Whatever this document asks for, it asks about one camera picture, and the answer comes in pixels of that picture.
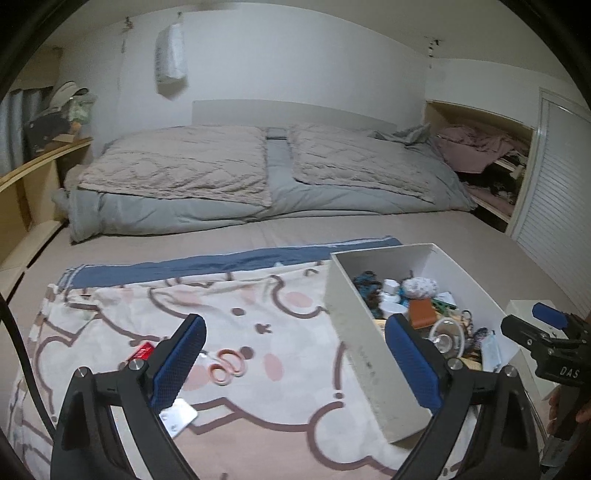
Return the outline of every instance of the pink cloth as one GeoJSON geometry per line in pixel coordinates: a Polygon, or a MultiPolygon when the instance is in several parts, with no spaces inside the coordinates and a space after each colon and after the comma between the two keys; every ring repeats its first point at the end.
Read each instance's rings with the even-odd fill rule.
{"type": "Polygon", "coordinates": [[[527,152],[523,143],[507,135],[491,136],[465,125],[441,129],[435,143],[446,163],[462,173],[482,173],[512,150],[527,152]]]}
{"type": "Polygon", "coordinates": [[[511,205],[505,199],[493,195],[489,189],[483,189],[481,187],[475,187],[472,185],[466,185],[468,192],[480,200],[484,200],[489,205],[504,213],[507,216],[513,215],[514,205],[511,205]]]}

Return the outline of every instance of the gray curtain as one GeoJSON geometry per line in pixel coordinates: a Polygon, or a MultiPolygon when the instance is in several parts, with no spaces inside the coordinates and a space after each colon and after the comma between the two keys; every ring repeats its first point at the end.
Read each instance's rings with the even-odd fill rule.
{"type": "Polygon", "coordinates": [[[0,176],[30,160],[22,127],[41,112],[51,87],[9,92],[0,104],[0,176]]]}

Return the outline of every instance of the scissors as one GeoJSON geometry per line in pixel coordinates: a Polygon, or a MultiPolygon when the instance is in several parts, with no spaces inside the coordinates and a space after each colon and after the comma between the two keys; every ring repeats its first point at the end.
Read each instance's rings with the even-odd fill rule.
{"type": "Polygon", "coordinates": [[[201,350],[199,356],[213,360],[213,363],[207,367],[207,373],[216,385],[228,385],[232,381],[232,377],[241,377],[246,373],[246,359],[235,350],[223,348],[217,352],[215,357],[211,356],[208,351],[201,350]],[[233,362],[228,360],[229,357],[234,358],[233,362]]]}

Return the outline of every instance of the orange wallet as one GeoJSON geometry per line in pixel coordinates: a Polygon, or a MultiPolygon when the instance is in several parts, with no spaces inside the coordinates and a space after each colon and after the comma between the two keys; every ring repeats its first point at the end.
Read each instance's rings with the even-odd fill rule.
{"type": "Polygon", "coordinates": [[[419,330],[433,325],[437,321],[437,312],[431,305],[431,299],[411,300],[408,317],[413,328],[419,330]]]}

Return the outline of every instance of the white headboard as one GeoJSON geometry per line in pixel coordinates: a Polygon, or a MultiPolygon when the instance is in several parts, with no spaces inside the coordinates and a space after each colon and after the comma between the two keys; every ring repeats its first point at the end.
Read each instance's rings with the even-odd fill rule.
{"type": "Polygon", "coordinates": [[[224,124],[252,127],[288,127],[311,122],[347,129],[395,132],[396,125],[370,116],[308,103],[278,100],[195,100],[193,125],[224,124]]]}

